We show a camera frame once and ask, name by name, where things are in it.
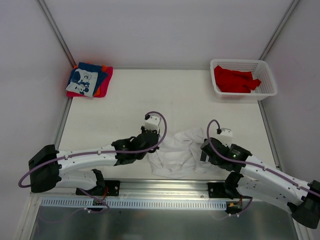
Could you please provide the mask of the white t shirt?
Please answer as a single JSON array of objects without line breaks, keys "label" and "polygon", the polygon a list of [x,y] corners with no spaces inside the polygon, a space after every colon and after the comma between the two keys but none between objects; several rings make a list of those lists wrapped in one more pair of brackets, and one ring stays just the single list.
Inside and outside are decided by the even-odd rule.
[{"label": "white t shirt", "polygon": [[201,145],[205,141],[202,128],[194,128],[165,137],[155,153],[148,155],[153,175],[182,179],[192,174],[214,174],[217,168],[201,161]]}]

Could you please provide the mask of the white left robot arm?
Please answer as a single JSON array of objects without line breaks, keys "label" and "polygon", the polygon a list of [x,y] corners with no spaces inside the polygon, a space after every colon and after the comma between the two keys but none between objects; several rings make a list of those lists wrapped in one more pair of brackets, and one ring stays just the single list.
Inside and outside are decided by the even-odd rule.
[{"label": "white left robot arm", "polygon": [[119,139],[106,146],[82,151],[58,151],[53,144],[44,146],[29,162],[32,193],[58,188],[78,188],[99,195],[104,191],[104,177],[97,167],[115,167],[142,160],[148,149],[159,141],[159,128],[141,127],[138,136]]}]

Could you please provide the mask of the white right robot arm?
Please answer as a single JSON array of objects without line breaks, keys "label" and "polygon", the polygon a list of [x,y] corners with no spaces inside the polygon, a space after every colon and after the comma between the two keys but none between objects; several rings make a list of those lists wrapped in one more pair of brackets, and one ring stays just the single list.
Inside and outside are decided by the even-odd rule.
[{"label": "white right robot arm", "polygon": [[250,197],[276,206],[299,224],[316,229],[320,223],[320,183],[307,182],[270,167],[236,144],[227,146],[216,138],[201,145],[209,163],[229,172],[223,182],[230,198]]}]

